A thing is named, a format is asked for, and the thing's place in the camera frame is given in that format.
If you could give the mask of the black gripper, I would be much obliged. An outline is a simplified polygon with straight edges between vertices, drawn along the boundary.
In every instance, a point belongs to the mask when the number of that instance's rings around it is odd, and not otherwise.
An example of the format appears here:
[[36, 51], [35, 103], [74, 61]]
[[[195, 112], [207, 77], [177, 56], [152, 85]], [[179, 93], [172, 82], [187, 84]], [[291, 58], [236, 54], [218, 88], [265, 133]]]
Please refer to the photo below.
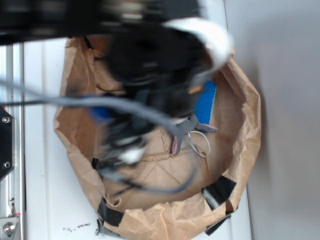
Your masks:
[[126, 85], [126, 93], [105, 93], [103, 100], [111, 106], [96, 106], [94, 117], [107, 126], [102, 147], [106, 149], [94, 163], [103, 179], [125, 180], [121, 167], [136, 165], [147, 147], [147, 134], [157, 126], [172, 136], [181, 134], [176, 124], [195, 115], [194, 106], [202, 93], [200, 73], [164, 74], [158, 81], [145, 85]]

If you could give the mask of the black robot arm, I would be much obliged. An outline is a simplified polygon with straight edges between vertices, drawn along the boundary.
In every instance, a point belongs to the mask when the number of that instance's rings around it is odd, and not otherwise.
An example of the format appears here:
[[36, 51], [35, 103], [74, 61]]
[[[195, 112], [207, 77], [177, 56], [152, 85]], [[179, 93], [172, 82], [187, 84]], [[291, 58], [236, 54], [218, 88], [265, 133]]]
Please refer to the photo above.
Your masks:
[[192, 129], [210, 131], [195, 106], [215, 60], [200, 33], [182, 27], [199, 19], [195, 0], [3, 0], [0, 42], [80, 37], [93, 50], [89, 36], [110, 37], [101, 58], [123, 93], [84, 94], [78, 86], [64, 96], [21, 91], [35, 96], [29, 105], [86, 109], [101, 121], [103, 152], [93, 166], [102, 178], [130, 184], [120, 169], [142, 159], [155, 127], [169, 131], [173, 154]]

